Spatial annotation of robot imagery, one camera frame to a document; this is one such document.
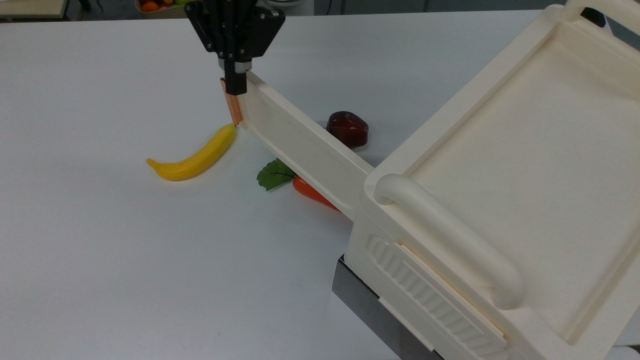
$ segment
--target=white tray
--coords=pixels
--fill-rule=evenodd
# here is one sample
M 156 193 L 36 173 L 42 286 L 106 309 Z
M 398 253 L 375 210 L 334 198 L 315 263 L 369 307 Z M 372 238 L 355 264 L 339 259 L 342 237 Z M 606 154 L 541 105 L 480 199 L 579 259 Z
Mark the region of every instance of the white tray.
M 446 360 L 602 360 L 640 305 L 640 53 L 585 6 L 640 33 L 633 0 L 550 6 L 374 170 L 255 76 L 240 96 Z

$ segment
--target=toy apple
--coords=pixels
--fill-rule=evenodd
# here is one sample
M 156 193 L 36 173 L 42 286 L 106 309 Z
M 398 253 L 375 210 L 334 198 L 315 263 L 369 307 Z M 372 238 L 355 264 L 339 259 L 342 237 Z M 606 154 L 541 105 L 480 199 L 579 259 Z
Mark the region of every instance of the toy apple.
M 349 111 L 332 113 L 326 130 L 350 149 L 365 145 L 369 139 L 369 125 Z

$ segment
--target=toy banana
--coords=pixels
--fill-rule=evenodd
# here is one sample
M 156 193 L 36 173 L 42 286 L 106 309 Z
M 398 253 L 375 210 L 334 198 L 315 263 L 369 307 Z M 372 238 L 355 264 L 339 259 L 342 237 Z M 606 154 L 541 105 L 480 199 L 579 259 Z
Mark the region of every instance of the toy banana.
M 231 146 L 235 136 L 236 126 L 234 124 L 225 125 L 218 130 L 207 145 L 189 158 L 178 163 L 158 163 L 153 159 L 147 159 L 147 164 L 156 171 L 159 177 L 165 180 L 191 179 L 215 164 Z

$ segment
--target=white table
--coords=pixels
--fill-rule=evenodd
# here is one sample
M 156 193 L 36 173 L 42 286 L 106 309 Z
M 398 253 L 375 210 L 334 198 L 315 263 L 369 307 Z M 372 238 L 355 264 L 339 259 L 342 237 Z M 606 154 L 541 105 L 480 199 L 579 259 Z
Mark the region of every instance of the white table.
M 377 165 L 537 13 L 290 18 L 254 71 L 367 120 Z M 220 76 L 186 19 L 0 24 L 1 359 L 396 358 L 331 293 L 351 222 L 260 188 L 247 133 L 145 164 L 230 122 Z

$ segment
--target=tray handle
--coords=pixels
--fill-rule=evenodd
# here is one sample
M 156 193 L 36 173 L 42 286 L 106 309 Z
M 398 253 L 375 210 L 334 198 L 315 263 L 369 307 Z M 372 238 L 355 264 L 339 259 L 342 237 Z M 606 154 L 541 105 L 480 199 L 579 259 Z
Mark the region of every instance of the tray handle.
M 640 35 L 640 4 L 634 0 L 568 0 L 561 17 L 576 21 L 584 8 L 593 8 Z
M 380 178 L 373 193 L 381 205 L 400 205 L 472 263 L 493 285 L 493 304 L 502 310 L 522 302 L 526 289 L 516 266 L 415 181 L 397 174 Z

